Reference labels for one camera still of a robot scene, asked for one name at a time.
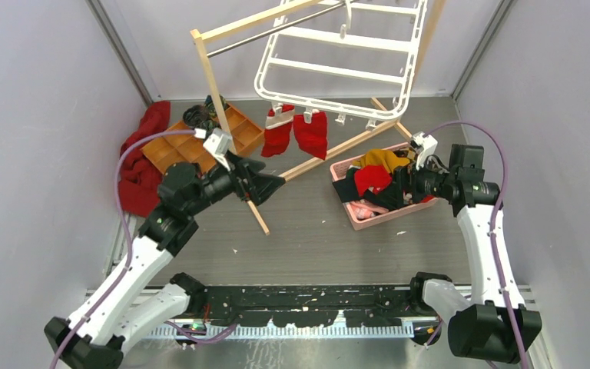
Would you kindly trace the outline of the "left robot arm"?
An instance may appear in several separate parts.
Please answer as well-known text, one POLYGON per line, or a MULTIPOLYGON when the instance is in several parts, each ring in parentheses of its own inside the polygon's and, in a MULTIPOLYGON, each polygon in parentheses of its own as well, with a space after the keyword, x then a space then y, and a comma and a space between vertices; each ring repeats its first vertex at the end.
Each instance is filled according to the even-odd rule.
POLYGON ((123 261, 79 309, 46 324, 53 366, 63 361, 70 368, 118 368, 133 346, 165 321, 181 314, 195 318, 204 311, 205 287, 185 273, 176 274, 142 304, 132 303, 196 233, 197 214, 231 194, 263 204, 286 182, 265 174, 262 161, 230 152, 224 157, 226 165, 206 173, 186 161, 166 170, 157 188, 160 202, 138 236, 127 237, 123 261))

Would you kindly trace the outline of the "red santa sock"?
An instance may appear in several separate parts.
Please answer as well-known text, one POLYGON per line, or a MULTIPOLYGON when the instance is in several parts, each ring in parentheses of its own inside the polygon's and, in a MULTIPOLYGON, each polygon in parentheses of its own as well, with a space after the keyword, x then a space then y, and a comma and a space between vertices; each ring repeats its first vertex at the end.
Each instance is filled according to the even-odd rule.
POLYGON ((326 159, 328 121, 323 111, 313 111, 307 123, 304 114, 293 117, 293 133, 301 151, 320 160, 326 159))
POLYGON ((295 110, 293 105, 281 105, 276 111, 268 111, 265 129, 264 146, 261 156, 270 158, 283 154, 290 143, 290 132, 293 127, 295 110))

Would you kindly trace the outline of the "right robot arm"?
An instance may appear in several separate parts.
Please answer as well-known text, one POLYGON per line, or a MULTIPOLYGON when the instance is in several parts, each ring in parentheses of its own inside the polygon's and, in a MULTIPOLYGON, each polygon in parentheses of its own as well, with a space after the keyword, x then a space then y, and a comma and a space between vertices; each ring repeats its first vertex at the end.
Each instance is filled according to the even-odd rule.
POLYGON ((481 146, 454 144, 449 164, 424 155, 398 171, 414 204, 433 197, 452 207, 466 244, 471 293, 463 296, 445 274, 417 273, 408 305, 418 315, 436 314, 446 324, 457 357, 521 364, 542 329, 541 315, 525 306, 515 283, 502 229, 502 189, 484 179, 481 146))

